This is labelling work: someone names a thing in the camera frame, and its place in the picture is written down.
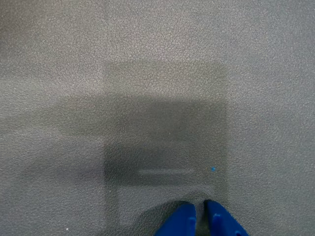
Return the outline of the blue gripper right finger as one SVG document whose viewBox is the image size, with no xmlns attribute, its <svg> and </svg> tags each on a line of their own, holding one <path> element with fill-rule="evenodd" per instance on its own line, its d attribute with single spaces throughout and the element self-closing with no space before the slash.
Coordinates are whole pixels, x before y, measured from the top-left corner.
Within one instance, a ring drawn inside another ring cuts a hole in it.
<svg viewBox="0 0 315 236">
<path fill-rule="evenodd" d="M 220 203 L 212 200 L 205 200 L 204 205 L 211 236 L 249 235 Z"/>
</svg>

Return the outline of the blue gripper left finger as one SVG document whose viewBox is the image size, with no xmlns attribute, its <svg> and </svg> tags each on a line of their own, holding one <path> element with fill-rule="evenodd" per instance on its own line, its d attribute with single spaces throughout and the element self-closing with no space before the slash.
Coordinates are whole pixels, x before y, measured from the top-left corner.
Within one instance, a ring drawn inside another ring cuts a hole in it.
<svg viewBox="0 0 315 236">
<path fill-rule="evenodd" d="M 155 236 L 194 236 L 196 210 L 190 203 L 180 205 L 155 232 Z"/>
</svg>

